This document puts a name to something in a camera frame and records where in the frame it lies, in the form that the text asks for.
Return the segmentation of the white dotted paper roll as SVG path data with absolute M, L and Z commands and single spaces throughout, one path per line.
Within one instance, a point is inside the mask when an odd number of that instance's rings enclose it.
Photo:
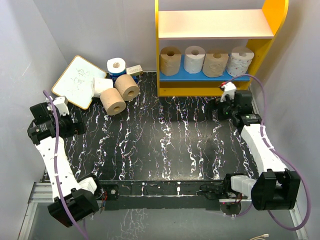
M 244 75 L 254 58 L 255 54 L 244 46 L 235 47 L 229 56 L 226 65 L 227 73 L 232 77 Z

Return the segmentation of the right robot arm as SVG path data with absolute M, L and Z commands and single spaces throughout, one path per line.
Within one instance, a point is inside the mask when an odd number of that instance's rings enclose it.
M 226 174 L 223 194 L 233 199 L 241 193 L 258 211 L 293 209 L 301 178 L 271 151 L 268 138 L 262 136 L 262 118 L 253 111 L 251 92 L 236 90 L 234 97 L 227 94 L 224 101 L 220 98 L 210 100 L 205 113 L 212 119 L 213 112 L 217 112 L 220 121 L 232 121 L 248 145 L 259 174 L 258 179 L 251 179 L 243 173 Z

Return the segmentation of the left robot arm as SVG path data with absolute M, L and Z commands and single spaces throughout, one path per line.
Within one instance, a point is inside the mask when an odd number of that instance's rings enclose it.
M 99 210 L 97 199 L 103 187 L 93 174 L 76 180 L 65 152 L 65 139 L 86 132 L 79 110 L 71 117 L 68 101 L 57 97 L 30 107 L 34 117 L 27 134 L 40 153 L 52 187 L 50 215 L 65 227 L 71 227 Z

